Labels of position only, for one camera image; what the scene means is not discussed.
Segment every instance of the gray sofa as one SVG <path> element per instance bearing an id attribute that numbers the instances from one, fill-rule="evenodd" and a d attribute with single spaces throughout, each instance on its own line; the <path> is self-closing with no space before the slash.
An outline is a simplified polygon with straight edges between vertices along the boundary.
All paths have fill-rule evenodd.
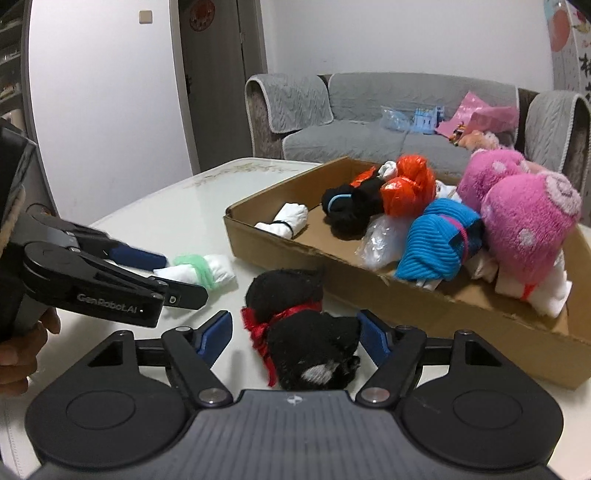
<path id="1" fill-rule="evenodd" d="M 383 163 L 401 154 L 419 153 L 436 172 L 459 177 L 468 162 L 468 150 L 440 135 L 381 128 L 381 105 L 409 117 L 415 108 L 444 105 L 446 119 L 468 91 L 492 106 L 515 105 L 519 127 L 503 140 L 529 160 L 564 173 L 582 193 L 583 221 L 591 224 L 586 183 L 590 113 L 585 99 L 574 92 L 537 93 L 487 80 L 426 73 L 255 77 L 246 84 L 246 108 L 253 154 L 264 158 L 323 163 L 348 155 Z M 295 112 L 302 105 L 303 110 Z"/>

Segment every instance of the screw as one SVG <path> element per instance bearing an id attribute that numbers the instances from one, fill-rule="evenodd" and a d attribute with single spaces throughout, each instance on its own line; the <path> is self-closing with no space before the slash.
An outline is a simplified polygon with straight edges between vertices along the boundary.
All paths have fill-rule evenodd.
<path id="1" fill-rule="evenodd" d="M 371 403 L 382 403 L 390 398 L 390 392 L 385 388 L 370 387 L 361 392 L 361 398 Z"/>
<path id="2" fill-rule="evenodd" d="M 225 401 L 228 393 L 221 388 L 207 388 L 199 392 L 199 400 L 208 405 L 215 405 Z"/>

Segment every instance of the pink bag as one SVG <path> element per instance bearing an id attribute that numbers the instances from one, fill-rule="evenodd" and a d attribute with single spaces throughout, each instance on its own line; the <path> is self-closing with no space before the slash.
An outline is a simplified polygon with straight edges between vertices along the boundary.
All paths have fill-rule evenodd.
<path id="1" fill-rule="evenodd" d="M 506 132 L 515 129 L 519 124 L 519 110 L 513 106 L 490 106 L 474 93 L 468 92 L 452 119 L 441 122 L 435 131 L 450 138 L 461 123 L 466 126 L 462 136 L 474 130 Z"/>

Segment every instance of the wall switch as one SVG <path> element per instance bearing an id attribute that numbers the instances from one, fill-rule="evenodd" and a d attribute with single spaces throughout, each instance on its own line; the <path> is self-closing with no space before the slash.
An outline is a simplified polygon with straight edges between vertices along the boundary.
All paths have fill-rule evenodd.
<path id="1" fill-rule="evenodd" d="M 139 11 L 139 23 L 152 23 L 152 11 L 151 10 L 140 10 Z"/>

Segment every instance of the blue gripper pad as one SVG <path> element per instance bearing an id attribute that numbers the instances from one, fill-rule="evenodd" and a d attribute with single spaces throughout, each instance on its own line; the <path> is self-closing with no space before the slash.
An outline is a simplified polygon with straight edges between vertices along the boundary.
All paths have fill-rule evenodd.
<path id="1" fill-rule="evenodd" d="M 222 313 L 213 324 L 203 325 L 201 345 L 196 345 L 197 354 L 205 361 L 209 368 L 215 363 L 232 339 L 232 314 Z"/>
<path id="2" fill-rule="evenodd" d="M 376 367 L 380 367 L 392 353 L 386 333 L 363 312 L 359 312 L 357 318 L 361 322 L 361 345 Z"/>
<path id="3" fill-rule="evenodd" d="M 157 268 L 164 268 L 168 264 L 166 257 L 152 252 L 139 250 L 122 244 L 109 251 L 109 259 L 125 267 L 138 268 L 140 270 L 152 271 Z"/>

